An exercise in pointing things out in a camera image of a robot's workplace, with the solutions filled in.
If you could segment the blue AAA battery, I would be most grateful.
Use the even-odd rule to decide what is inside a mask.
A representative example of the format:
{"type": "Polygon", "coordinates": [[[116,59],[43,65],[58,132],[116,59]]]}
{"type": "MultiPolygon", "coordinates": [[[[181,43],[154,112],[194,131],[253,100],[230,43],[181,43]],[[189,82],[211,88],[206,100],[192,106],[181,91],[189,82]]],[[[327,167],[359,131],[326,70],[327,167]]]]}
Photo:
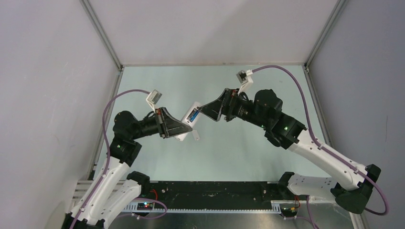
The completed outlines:
{"type": "Polygon", "coordinates": [[[194,109],[193,111],[191,111],[191,113],[190,113],[189,116],[187,117],[188,122],[189,122],[189,123],[192,123],[192,122],[196,119],[198,113],[199,113],[199,111],[198,111],[198,110],[195,110],[195,109],[194,109]]]}

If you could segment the white remote control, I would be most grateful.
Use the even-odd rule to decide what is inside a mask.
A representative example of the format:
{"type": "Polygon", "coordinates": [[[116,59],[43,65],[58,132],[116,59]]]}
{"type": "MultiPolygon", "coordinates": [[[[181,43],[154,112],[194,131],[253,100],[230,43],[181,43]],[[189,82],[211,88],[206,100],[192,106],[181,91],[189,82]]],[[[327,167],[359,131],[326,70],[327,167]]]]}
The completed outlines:
{"type": "Polygon", "coordinates": [[[186,136],[189,134],[191,134],[193,136],[195,141],[200,140],[198,131],[193,129],[193,127],[198,122],[198,120],[201,116],[200,111],[199,111],[200,106],[201,106],[201,103],[194,102],[192,104],[192,106],[189,108],[189,110],[186,112],[186,114],[183,116],[183,118],[181,119],[181,122],[190,126],[192,128],[192,130],[190,132],[175,136],[174,138],[176,140],[183,141],[186,138],[186,136]]]}

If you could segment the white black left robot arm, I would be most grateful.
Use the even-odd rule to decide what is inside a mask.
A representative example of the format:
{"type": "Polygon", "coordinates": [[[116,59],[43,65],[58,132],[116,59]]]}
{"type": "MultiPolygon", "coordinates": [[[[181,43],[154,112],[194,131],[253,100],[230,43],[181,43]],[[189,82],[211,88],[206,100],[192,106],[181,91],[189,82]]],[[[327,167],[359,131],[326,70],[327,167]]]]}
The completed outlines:
{"type": "Polygon", "coordinates": [[[192,127],[172,117],[165,107],[137,120],[129,111],[114,118],[114,138],[107,144],[107,158],[79,203],[66,214],[63,229],[107,229],[126,205],[135,198],[147,198],[150,177],[128,170],[142,145],[136,140],[158,134],[163,139],[192,131],[192,127]]]}

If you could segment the white battery cover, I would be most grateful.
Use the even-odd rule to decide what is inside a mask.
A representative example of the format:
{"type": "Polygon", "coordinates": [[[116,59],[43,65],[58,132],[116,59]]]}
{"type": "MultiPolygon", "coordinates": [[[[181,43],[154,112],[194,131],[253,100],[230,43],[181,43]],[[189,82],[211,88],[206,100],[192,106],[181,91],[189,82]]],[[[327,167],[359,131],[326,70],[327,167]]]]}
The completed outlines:
{"type": "Polygon", "coordinates": [[[194,138],[195,141],[199,141],[199,140],[200,140],[200,135],[199,135],[199,133],[198,133],[197,130],[193,130],[193,131],[192,131],[192,135],[193,135],[193,138],[194,138]]]}

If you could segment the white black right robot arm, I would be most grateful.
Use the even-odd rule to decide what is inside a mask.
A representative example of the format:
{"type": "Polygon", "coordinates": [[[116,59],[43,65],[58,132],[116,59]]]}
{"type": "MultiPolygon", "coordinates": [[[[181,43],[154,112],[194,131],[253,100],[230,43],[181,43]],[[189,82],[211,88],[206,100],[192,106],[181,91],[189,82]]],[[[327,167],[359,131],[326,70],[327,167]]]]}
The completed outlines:
{"type": "Polygon", "coordinates": [[[283,102],[273,90],[264,89],[246,100],[238,89],[226,88],[214,101],[198,110],[214,121],[240,118],[261,127],[274,146],[296,153],[327,173],[327,177],[306,177],[285,172],[277,184],[283,199],[314,196],[335,201],[354,214],[366,210],[381,171],[376,165],[365,166],[343,156],[326,145],[300,121],[282,112],[283,102]]]}

